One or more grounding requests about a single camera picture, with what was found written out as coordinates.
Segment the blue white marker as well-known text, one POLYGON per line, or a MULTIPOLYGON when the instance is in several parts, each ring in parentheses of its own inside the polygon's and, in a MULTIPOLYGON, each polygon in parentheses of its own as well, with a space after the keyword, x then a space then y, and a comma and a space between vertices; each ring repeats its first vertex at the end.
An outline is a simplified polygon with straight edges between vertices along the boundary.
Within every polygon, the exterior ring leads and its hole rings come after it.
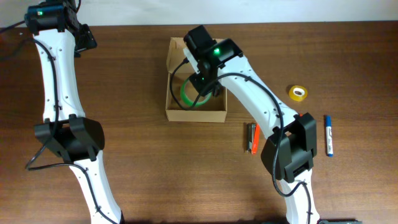
POLYGON ((331 116, 325 115, 325 134, 326 134, 326 154, 333 157, 333 136, 331 129, 331 116))

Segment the red black stapler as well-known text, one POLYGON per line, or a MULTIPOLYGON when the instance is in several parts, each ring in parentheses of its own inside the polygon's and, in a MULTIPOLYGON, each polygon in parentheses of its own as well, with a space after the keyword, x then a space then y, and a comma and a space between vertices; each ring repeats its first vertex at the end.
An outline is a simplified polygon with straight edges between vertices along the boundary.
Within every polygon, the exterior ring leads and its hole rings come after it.
POLYGON ((259 145, 260 126, 257 123, 248 123, 247 127, 247 146, 246 151, 250 154, 256 154, 259 145))

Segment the small yellow tape roll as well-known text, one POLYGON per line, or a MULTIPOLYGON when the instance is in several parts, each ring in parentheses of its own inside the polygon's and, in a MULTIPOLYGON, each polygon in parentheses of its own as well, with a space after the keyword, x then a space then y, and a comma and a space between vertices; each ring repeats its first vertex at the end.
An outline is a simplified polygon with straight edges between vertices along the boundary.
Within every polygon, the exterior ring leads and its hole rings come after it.
POLYGON ((290 99, 301 102, 308 96, 308 91, 304 86, 294 85, 289 90, 290 99))

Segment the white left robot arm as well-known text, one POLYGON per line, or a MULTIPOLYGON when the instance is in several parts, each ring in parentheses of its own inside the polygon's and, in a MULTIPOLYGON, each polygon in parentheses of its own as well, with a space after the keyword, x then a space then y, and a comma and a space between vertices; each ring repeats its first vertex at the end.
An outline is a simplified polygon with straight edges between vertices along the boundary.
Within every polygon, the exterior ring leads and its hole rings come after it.
POLYGON ((87 24, 78 21, 75 1, 43 1, 30 6, 25 23, 40 55, 44 81, 43 122, 34 127, 42 147, 27 163, 49 149, 62 159, 56 167, 68 167, 83 192, 92 223, 124 223, 103 162, 105 145, 101 124, 86 117, 78 94, 75 58, 97 46, 87 24))

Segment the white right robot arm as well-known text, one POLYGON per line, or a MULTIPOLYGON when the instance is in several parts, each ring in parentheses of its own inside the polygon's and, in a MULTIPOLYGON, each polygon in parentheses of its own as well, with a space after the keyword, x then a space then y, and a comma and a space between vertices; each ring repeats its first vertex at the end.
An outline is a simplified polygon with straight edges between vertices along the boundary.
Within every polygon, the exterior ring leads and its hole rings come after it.
POLYGON ((194 69, 190 81, 199 96, 225 87, 259 125, 266 143, 261 161, 277 193, 285 199, 288 223, 318 223, 312 194, 313 159, 317 155, 317 123, 281 100, 255 73, 231 39, 216 41, 204 26, 183 38, 186 62, 194 69))

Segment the green tape roll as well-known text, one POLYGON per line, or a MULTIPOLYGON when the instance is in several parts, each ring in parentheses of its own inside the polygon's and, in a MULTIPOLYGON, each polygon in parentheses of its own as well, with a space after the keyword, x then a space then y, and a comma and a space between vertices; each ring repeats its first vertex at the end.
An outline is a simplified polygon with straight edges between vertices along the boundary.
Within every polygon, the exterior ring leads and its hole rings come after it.
POLYGON ((186 79, 181 86, 180 96, 183 103, 187 106, 201 106, 206 104, 210 100, 211 93, 207 94, 206 96, 201 96, 199 92, 197 92, 191 81, 189 79, 186 79))

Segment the brown cardboard box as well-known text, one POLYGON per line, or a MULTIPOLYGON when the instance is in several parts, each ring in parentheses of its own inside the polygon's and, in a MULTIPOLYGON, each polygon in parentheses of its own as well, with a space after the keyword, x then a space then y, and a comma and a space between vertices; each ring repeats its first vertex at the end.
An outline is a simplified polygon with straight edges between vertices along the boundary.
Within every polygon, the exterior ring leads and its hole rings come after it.
POLYGON ((185 88, 187 98, 194 100, 198 93, 191 83, 185 83, 185 80, 194 73, 192 66, 187 63, 181 68, 177 66, 185 58, 185 42, 181 37, 172 37, 169 43, 169 51, 166 59, 168 76, 174 74, 173 78, 167 79, 167 94, 165 103, 165 112, 169 121, 181 122, 202 122, 202 123, 224 123, 226 120, 228 105, 227 89, 222 88, 217 97, 211 96, 203 105, 196 105, 192 110, 183 110, 179 107, 188 105, 182 100, 180 90, 185 88))

